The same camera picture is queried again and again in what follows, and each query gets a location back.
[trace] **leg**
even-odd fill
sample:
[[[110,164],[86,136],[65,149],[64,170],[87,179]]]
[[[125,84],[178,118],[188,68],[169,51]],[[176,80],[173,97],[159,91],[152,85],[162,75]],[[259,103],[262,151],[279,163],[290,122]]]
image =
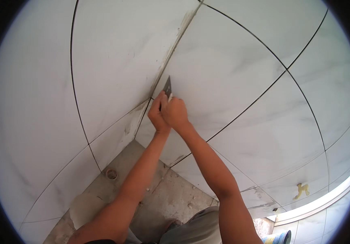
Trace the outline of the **leg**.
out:
[[[95,215],[106,206],[102,199],[90,193],[82,193],[75,197],[69,208],[69,213],[75,229],[79,229],[90,222]],[[141,241],[128,229],[128,235],[124,244],[140,244]]]
[[[160,244],[220,244],[218,207],[209,207],[194,215],[187,223],[166,232]]]

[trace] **concrete floor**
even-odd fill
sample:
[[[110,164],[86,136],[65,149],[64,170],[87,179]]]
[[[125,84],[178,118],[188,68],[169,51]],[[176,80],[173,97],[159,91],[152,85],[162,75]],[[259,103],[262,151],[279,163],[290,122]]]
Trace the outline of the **concrete floor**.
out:
[[[145,148],[137,141],[132,141],[84,192],[95,194],[105,202],[114,200],[128,172],[144,150]],[[115,180],[105,176],[109,168],[117,171],[118,177]],[[165,231],[165,226],[171,220],[187,222],[197,212],[218,204],[218,201],[159,161],[153,181],[134,213],[130,229],[143,242],[158,242]],[[254,223],[260,235],[272,233],[272,221],[267,225],[265,221],[254,221]],[[67,211],[50,232],[44,244],[66,243],[74,232],[75,228]]]

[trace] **blue bucket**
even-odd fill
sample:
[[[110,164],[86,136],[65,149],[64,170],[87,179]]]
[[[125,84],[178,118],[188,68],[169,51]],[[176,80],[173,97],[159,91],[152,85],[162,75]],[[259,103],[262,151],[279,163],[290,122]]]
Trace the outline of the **blue bucket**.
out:
[[[267,235],[262,238],[264,244],[289,244],[292,239],[292,232],[290,230],[280,233]]]

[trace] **forearm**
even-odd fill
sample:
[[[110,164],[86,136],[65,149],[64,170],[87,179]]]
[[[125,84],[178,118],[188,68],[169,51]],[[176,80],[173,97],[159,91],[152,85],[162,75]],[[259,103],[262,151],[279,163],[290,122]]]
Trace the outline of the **forearm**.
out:
[[[167,138],[168,134],[156,133],[154,135],[148,147],[129,172],[117,198],[125,198],[137,206],[144,197],[144,193],[156,172],[157,162]]]
[[[178,129],[178,134],[190,148],[203,177],[219,199],[239,194],[239,188],[232,173],[207,142],[200,137],[192,124],[182,126]]]

